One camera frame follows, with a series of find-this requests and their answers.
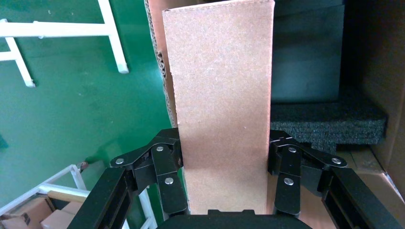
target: cardboard wall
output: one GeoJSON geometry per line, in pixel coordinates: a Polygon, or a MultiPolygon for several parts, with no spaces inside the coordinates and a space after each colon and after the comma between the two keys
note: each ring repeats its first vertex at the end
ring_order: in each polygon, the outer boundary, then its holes
{"type": "Polygon", "coordinates": [[[163,28],[162,11],[183,6],[196,5],[198,0],[145,0],[153,49],[163,78],[166,106],[170,122],[177,127],[176,104],[174,101],[173,78],[167,57],[166,38],[163,28]]]}
{"type": "Polygon", "coordinates": [[[387,114],[373,152],[405,195],[405,7],[401,1],[347,1],[342,80],[355,81],[387,114]]]}
{"type": "Polygon", "coordinates": [[[273,9],[231,0],[163,13],[192,214],[266,213],[273,9]]]}

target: metal bolt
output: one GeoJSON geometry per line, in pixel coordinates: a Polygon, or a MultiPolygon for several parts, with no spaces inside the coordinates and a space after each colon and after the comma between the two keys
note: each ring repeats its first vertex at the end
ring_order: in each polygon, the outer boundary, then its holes
{"type": "Polygon", "coordinates": [[[124,159],[122,159],[122,158],[118,158],[118,159],[115,161],[115,164],[117,164],[117,165],[122,164],[122,163],[124,163],[124,159]]]}
{"type": "Polygon", "coordinates": [[[337,158],[332,158],[332,162],[335,164],[341,164],[341,161],[337,158]]]}
{"type": "Polygon", "coordinates": [[[292,147],[288,148],[288,150],[289,150],[291,153],[295,153],[295,152],[297,151],[295,148],[292,148],[292,147]]]}
{"type": "Polygon", "coordinates": [[[166,179],[165,179],[165,183],[166,183],[167,185],[173,184],[173,178],[171,178],[171,177],[166,178],[166,179]]]}
{"type": "Polygon", "coordinates": [[[284,183],[286,183],[286,185],[293,185],[294,181],[290,178],[284,178],[284,183]]]}

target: black foam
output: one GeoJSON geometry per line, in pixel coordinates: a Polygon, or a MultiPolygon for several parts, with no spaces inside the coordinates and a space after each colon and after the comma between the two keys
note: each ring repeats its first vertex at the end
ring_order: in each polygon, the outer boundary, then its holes
{"type": "Polygon", "coordinates": [[[321,104],[271,105],[272,130],[328,153],[337,144],[372,145],[384,137],[387,115],[360,91],[341,88],[339,100],[321,104]]]}

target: green painted floor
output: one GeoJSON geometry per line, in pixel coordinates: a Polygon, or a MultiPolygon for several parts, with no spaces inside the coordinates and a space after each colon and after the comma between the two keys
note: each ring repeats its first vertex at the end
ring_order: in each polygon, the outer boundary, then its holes
{"type": "MultiPolygon", "coordinates": [[[[111,158],[170,128],[143,0],[110,3],[129,74],[117,71],[108,37],[17,38],[36,88],[15,62],[0,62],[0,206],[89,156],[104,161],[83,173],[92,188],[111,158]]],[[[2,0],[0,18],[103,23],[97,0],[2,0]]],[[[142,218],[132,209],[137,228],[142,218]]]]}

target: white metal frame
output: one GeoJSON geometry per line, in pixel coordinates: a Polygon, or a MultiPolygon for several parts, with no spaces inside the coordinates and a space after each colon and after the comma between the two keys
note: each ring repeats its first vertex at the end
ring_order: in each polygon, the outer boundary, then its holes
{"type": "MultiPolygon", "coordinates": [[[[33,189],[29,190],[28,192],[24,193],[17,199],[13,200],[9,204],[5,205],[4,207],[0,208],[0,216],[7,213],[32,195],[35,195],[36,193],[42,193],[42,194],[47,194],[50,191],[56,191],[60,193],[66,193],[70,195],[75,195],[79,197],[87,197],[90,194],[90,191],[86,189],[85,183],[83,181],[82,175],[80,174],[79,169],[77,168],[76,165],[70,165],[66,168],[64,168],[62,171],[59,173],[53,175],[49,179],[45,180],[44,182],[40,183],[33,189]],[[62,177],[63,175],[67,173],[71,173],[73,176],[73,180],[75,181],[76,187],[77,188],[72,188],[72,187],[65,187],[65,186],[60,186],[60,185],[54,185],[52,184],[55,182],[57,179],[62,177]]],[[[149,200],[149,195],[147,189],[143,190],[141,194],[139,195],[139,199],[142,205],[143,213],[145,215],[145,223],[142,225],[141,229],[155,229],[158,227],[155,219],[155,215],[153,214],[152,206],[150,204],[149,200]]],[[[129,229],[129,225],[127,220],[125,220],[124,225],[122,227],[123,229],[129,229]]]]}
{"type": "Polygon", "coordinates": [[[87,37],[87,36],[108,36],[111,48],[115,57],[118,71],[129,73],[121,41],[115,25],[114,16],[109,0],[98,0],[104,24],[96,23],[61,23],[61,22],[39,22],[16,23],[0,20],[0,37],[6,38],[10,52],[0,52],[0,61],[15,60],[18,68],[28,87],[35,87],[21,53],[15,44],[14,37],[87,37]]]}

